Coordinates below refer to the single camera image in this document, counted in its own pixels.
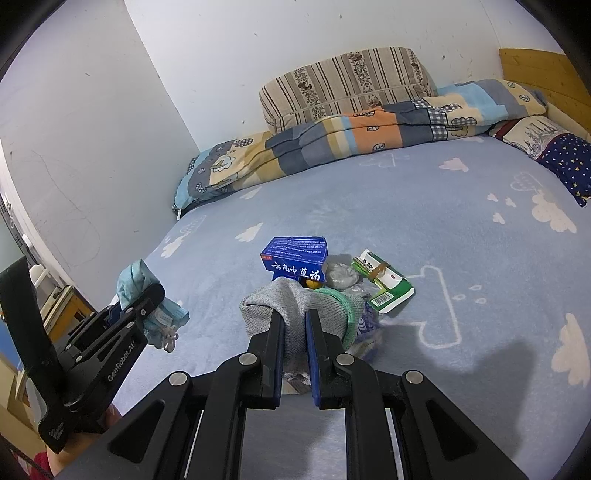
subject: folded quilt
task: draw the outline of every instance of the folded quilt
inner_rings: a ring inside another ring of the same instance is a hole
[[[498,122],[546,111],[541,96],[505,80],[451,85],[439,94],[216,145],[191,161],[174,207],[180,215],[216,196],[334,160],[478,135]]]

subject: green and white package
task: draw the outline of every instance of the green and white package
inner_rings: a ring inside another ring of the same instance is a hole
[[[395,306],[400,305],[414,295],[414,287],[399,272],[369,250],[353,259],[352,267],[364,277],[371,277],[375,269],[379,273],[371,279],[380,291],[368,300],[368,303],[378,313],[388,313]]]

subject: bed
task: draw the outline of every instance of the bed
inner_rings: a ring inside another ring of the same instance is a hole
[[[271,280],[259,253],[274,236],[322,235],[330,260],[369,248],[417,290],[385,318],[374,368],[424,372],[531,480],[550,479],[591,417],[589,215],[488,136],[346,158],[201,205],[146,259],[191,320],[172,354],[144,351],[115,403],[128,411],[170,372],[243,352],[238,303]],[[249,412],[242,478],[345,478],[343,413],[281,401]]]

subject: blue medicine box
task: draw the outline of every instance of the blue medicine box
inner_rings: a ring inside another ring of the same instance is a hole
[[[265,268],[277,277],[309,278],[324,283],[328,249],[323,236],[276,236],[261,252]]]

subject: plastic wrapper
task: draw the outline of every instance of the plastic wrapper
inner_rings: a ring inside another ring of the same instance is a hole
[[[371,362],[382,345],[383,331],[378,321],[378,312],[365,302],[363,315],[357,322],[357,337],[347,353]]]
[[[326,286],[343,291],[359,281],[359,274],[350,265],[329,263],[326,265]]]
[[[344,292],[359,295],[360,297],[363,297],[365,300],[367,300],[379,292],[379,287],[375,283],[361,281],[355,285],[350,286],[349,288],[346,288]]]

